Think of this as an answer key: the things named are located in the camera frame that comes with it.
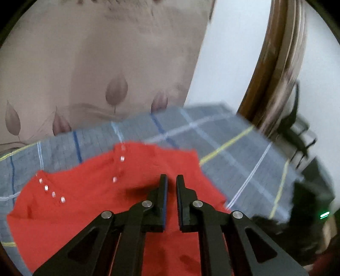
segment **red garment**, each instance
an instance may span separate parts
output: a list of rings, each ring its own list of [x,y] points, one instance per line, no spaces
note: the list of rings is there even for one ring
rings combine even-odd
[[[28,182],[7,216],[27,267],[35,271],[102,211],[120,213],[145,200],[162,173],[169,178],[166,230],[146,234],[143,275],[200,275],[198,235],[179,230],[176,176],[183,174],[186,187],[219,211],[225,198],[203,175],[194,151],[141,143],[117,144],[74,169],[39,171]]]

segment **white wall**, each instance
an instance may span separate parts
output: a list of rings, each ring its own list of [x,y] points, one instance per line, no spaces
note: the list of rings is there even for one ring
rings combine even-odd
[[[298,79],[298,112],[318,137],[311,148],[330,172],[340,205],[340,45],[319,14],[307,5],[307,45]]]
[[[237,111],[265,38],[271,0],[216,0],[185,104],[225,102]]]

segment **triangular cutout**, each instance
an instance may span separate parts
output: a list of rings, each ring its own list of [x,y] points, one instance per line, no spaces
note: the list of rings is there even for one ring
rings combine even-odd
[[[257,262],[263,263],[277,256],[276,251],[270,247],[252,228],[246,228],[245,233],[254,251]]]
[[[85,264],[89,259],[98,236],[99,230],[92,229],[81,241],[74,247],[67,256],[78,263]]]

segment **plaid tablecloth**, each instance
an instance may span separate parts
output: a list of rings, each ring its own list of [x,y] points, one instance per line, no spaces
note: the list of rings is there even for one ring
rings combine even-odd
[[[300,176],[247,121],[223,105],[143,113],[119,123],[51,137],[0,158],[0,240],[24,276],[31,273],[6,222],[24,185],[37,170],[67,170],[127,140],[195,149],[202,171],[227,196],[228,208],[248,217],[289,219],[292,184]]]

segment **yellow stripe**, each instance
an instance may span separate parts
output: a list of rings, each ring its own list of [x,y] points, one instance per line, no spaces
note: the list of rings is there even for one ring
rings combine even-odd
[[[16,247],[17,244],[15,242],[1,242],[2,246],[6,247]]]
[[[22,148],[19,148],[19,149],[15,150],[15,151],[12,151],[12,152],[10,152],[10,153],[8,153],[8,154],[2,156],[2,157],[0,158],[0,161],[4,160],[4,159],[6,159],[7,157],[10,157],[11,155],[14,155],[14,154],[16,154],[16,153],[18,153],[18,152],[20,152],[20,151],[23,151],[24,149],[29,148],[30,146],[33,146],[33,145],[35,145],[35,144],[36,144],[36,143],[30,144],[30,145],[24,146],[24,147],[22,147]]]
[[[276,198],[275,198],[275,201],[274,201],[274,207],[272,209],[272,212],[270,213],[269,219],[272,219],[274,217],[277,206],[278,206],[278,202],[281,198],[283,186],[285,184],[286,176],[287,176],[287,172],[288,172],[288,165],[289,165],[289,160],[286,161],[285,166],[283,167],[280,187],[278,188],[277,195],[276,195]]]
[[[246,136],[254,126],[251,126],[247,128],[246,130],[242,131],[239,135],[235,136],[234,138],[230,139],[228,142],[224,143],[222,146],[220,146],[218,149],[214,150],[213,152],[209,153],[208,155],[204,156],[200,160],[200,166],[202,166],[204,163],[207,163],[209,160],[213,159],[216,155],[218,155],[221,151],[225,150],[227,147],[231,146],[237,140],[241,139],[243,136]]]

